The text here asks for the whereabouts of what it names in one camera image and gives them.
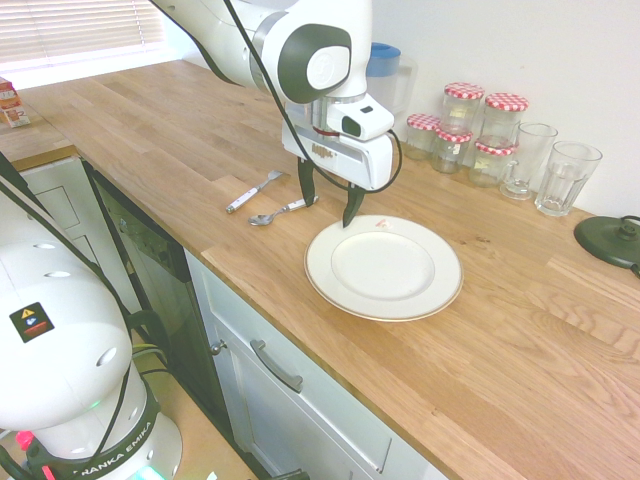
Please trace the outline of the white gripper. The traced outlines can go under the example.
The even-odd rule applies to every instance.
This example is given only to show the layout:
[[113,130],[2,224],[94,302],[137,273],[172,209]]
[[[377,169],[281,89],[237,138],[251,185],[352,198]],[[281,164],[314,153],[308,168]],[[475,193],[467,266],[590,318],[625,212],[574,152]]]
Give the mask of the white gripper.
[[[393,146],[387,131],[394,124],[393,114],[376,101],[288,103],[285,112],[296,133],[282,128],[284,148],[299,157],[308,156],[317,166],[355,184],[347,187],[342,214],[342,226],[348,227],[365,190],[378,189],[390,179]],[[310,160],[299,158],[297,162],[307,207],[315,200],[315,167]]]

